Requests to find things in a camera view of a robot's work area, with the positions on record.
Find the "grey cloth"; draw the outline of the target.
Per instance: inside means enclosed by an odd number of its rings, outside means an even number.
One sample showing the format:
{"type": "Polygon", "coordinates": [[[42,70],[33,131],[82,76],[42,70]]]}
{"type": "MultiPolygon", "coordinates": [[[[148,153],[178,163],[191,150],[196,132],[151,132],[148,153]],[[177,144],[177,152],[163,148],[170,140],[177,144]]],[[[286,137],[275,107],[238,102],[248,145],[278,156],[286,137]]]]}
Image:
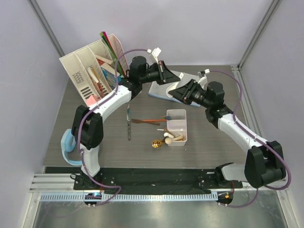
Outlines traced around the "grey cloth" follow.
{"type": "MultiPolygon", "coordinates": [[[[199,77],[196,75],[183,73],[183,77],[182,77],[181,81],[179,82],[178,87],[185,85],[191,79],[195,79],[198,81],[199,77]]],[[[172,84],[173,83],[165,84],[165,85],[158,85],[156,82],[152,82],[148,95],[155,97],[155,98],[159,98],[159,99],[163,99],[163,100],[167,100],[167,101],[173,101],[173,102],[177,102],[177,103],[181,104],[181,102],[178,101],[177,99],[175,99],[173,97],[169,97],[167,95],[167,88],[170,87],[172,84]]]]}

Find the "white utensil container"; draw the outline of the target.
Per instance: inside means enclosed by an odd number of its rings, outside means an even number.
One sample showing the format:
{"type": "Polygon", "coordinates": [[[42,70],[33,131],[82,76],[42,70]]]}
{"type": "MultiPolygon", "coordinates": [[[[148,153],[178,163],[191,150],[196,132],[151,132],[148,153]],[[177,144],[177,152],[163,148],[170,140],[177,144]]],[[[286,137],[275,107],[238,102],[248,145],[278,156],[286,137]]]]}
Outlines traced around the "white utensil container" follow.
{"type": "Polygon", "coordinates": [[[182,134],[185,136],[185,141],[178,141],[169,144],[169,147],[184,146],[187,142],[187,116],[185,109],[171,109],[167,110],[166,115],[170,116],[172,120],[167,121],[167,129],[182,129],[182,134]]]}

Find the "white chopstick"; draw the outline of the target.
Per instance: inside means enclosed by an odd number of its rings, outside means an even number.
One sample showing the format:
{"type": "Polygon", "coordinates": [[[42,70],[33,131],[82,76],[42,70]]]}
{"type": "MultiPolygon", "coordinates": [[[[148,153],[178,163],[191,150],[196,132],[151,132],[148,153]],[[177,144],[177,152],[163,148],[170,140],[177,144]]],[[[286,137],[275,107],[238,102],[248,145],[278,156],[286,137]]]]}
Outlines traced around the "white chopstick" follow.
{"type": "Polygon", "coordinates": [[[157,129],[157,131],[170,131],[170,132],[172,132],[172,131],[174,131],[174,132],[177,132],[177,131],[183,131],[182,129],[157,129]]]}

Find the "white ceramic spoon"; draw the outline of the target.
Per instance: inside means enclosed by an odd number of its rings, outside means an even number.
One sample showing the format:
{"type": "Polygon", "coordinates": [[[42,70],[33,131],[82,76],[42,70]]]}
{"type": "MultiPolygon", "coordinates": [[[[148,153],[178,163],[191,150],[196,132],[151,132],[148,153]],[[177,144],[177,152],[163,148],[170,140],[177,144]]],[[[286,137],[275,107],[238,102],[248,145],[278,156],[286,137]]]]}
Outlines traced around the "white ceramic spoon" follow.
{"type": "Polygon", "coordinates": [[[164,133],[163,134],[164,135],[164,137],[170,137],[170,138],[175,138],[175,136],[173,136],[172,134],[170,134],[170,133],[164,133]]]}

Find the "beige wooden spoon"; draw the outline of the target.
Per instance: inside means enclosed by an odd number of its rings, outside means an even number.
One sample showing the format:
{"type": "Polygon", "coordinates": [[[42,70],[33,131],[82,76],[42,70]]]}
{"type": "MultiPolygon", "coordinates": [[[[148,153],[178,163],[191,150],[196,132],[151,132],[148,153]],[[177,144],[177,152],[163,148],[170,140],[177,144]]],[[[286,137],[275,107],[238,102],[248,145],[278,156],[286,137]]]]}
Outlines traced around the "beige wooden spoon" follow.
{"type": "Polygon", "coordinates": [[[169,144],[171,144],[171,143],[173,143],[174,141],[183,141],[183,136],[181,135],[181,136],[177,136],[177,137],[175,137],[175,138],[170,138],[170,137],[166,137],[166,139],[165,139],[165,143],[167,144],[167,145],[169,145],[169,144]]]}

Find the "orange plastic utensil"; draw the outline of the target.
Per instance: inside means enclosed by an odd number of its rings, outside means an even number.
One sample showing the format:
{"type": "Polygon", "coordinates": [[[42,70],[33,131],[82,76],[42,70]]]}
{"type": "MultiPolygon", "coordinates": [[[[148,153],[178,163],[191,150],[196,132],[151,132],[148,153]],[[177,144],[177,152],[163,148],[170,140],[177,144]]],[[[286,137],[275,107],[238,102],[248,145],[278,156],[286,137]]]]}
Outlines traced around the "orange plastic utensil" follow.
{"type": "Polygon", "coordinates": [[[150,120],[143,120],[144,122],[166,122],[167,120],[165,119],[150,119],[150,120]]]}

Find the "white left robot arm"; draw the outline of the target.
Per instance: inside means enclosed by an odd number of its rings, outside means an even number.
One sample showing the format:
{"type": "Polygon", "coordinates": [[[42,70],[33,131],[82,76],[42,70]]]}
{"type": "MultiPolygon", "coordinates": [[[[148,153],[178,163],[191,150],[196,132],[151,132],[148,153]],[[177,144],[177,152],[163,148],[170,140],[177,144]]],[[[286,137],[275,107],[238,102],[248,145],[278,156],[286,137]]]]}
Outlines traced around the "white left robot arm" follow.
{"type": "Polygon", "coordinates": [[[134,99],[145,83],[156,82],[159,85],[179,82],[179,76],[173,74],[160,60],[149,65],[145,57],[137,56],[132,59],[127,76],[106,97],[93,107],[79,106],[76,110],[72,126],[77,148],[81,155],[82,172],[85,185],[95,190],[101,184],[98,161],[99,145],[104,137],[104,121],[120,106],[134,99]]]}

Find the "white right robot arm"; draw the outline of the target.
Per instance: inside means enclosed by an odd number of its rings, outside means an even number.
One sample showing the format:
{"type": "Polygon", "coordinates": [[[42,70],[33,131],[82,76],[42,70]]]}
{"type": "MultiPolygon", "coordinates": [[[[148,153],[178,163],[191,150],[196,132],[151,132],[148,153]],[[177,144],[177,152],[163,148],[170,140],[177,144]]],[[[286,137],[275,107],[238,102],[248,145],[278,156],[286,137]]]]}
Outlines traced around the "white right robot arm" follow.
{"type": "Polygon", "coordinates": [[[184,104],[195,102],[205,107],[207,120],[230,136],[246,153],[243,165],[228,163],[217,167],[219,173],[214,176],[217,186],[224,188],[231,181],[239,180],[258,189],[286,177],[281,145],[261,138],[238,120],[224,103],[225,92],[221,83],[210,82],[203,89],[192,79],[168,93],[184,104]]]}

